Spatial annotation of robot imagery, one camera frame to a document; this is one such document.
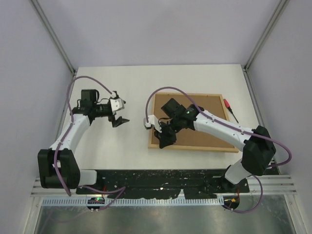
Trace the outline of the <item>wooden picture frame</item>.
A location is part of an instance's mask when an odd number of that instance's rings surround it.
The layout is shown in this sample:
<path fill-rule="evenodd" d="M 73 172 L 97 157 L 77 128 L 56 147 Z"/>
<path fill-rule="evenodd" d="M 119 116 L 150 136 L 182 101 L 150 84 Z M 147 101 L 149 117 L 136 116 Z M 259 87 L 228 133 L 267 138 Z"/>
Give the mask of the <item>wooden picture frame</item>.
<path fill-rule="evenodd" d="M 237 153 L 244 145 L 222 95 L 156 93 L 152 111 L 149 147 Z"/>

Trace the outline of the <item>red handled screwdriver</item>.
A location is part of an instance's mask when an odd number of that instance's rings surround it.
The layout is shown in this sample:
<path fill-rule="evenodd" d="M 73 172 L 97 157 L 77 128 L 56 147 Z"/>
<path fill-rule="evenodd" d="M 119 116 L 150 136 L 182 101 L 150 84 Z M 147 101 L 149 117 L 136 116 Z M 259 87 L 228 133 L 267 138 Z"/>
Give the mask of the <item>red handled screwdriver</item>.
<path fill-rule="evenodd" d="M 226 108 L 228 109 L 228 111 L 232 114 L 232 116 L 234 117 L 235 121 L 236 121 L 237 123 L 239 123 L 239 121 L 237 120 L 236 116 L 235 116 L 234 113 L 233 113 L 233 110 L 232 110 L 232 108 L 231 108 L 229 102 L 228 102 L 225 98 L 223 99 L 223 101 L 224 101 L 225 107 L 226 107 Z"/>

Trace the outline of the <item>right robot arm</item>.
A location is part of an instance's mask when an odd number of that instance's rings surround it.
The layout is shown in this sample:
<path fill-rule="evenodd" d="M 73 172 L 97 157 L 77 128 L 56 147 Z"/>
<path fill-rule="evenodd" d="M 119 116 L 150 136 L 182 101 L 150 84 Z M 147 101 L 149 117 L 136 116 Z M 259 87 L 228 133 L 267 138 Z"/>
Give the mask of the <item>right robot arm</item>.
<path fill-rule="evenodd" d="M 249 176 L 262 176 L 276 153 L 268 130 L 262 126 L 255 129 L 240 127 L 195 104 L 185 108 L 173 98 L 161 109 L 166 118 L 149 115 L 150 123 L 145 125 L 154 128 L 161 149 L 175 144 L 176 135 L 181 130 L 191 129 L 211 134 L 242 152 L 242 158 L 230 165 L 220 178 L 220 186 L 226 192 L 232 192 Z"/>

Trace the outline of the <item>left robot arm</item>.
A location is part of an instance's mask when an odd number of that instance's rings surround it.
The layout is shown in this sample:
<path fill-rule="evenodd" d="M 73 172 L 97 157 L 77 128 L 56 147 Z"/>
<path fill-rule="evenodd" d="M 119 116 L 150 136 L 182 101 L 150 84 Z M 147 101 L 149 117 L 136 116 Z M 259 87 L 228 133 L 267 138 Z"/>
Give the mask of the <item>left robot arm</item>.
<path fill-rule="evenodd" d="M 66 129 L 48 149 L 41 149 L 38 153 L 41 186 L 45 189 L 70 190 L 87 185 L 92 193 L 101 193 L 103 180 L 98 178 L 96 170 L 80 169 L 74 153 L 82 136 L 96 118 L 108 118 L 113 127 L 127 123 L 128 119 L 116 117 L 117 111 L 123 110 L 124 105 L 125 101 L 116 91 L 112 92 L 106 103 L 101 103 L 98 90 L 82 90 Z"/>

